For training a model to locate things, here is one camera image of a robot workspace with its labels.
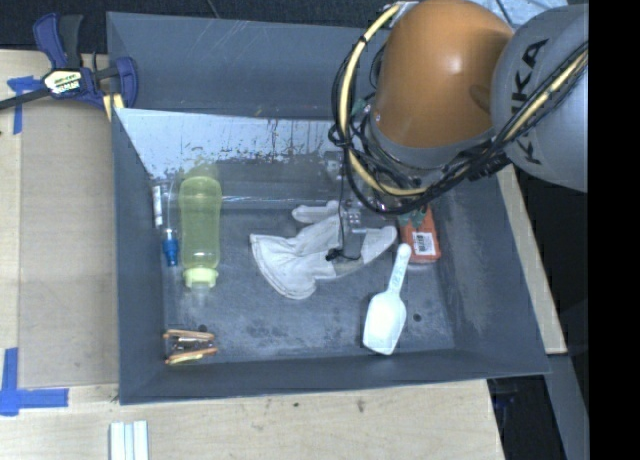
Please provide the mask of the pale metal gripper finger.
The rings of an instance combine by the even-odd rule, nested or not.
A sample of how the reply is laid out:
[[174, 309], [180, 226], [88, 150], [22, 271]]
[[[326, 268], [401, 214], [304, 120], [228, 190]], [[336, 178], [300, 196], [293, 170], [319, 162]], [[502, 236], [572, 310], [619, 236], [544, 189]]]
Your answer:
[[359, 258], [362, 245], [366, 237], [367, 228], [364, 225], [360, 211], [347, 211], [345, 214], [345, 256]]

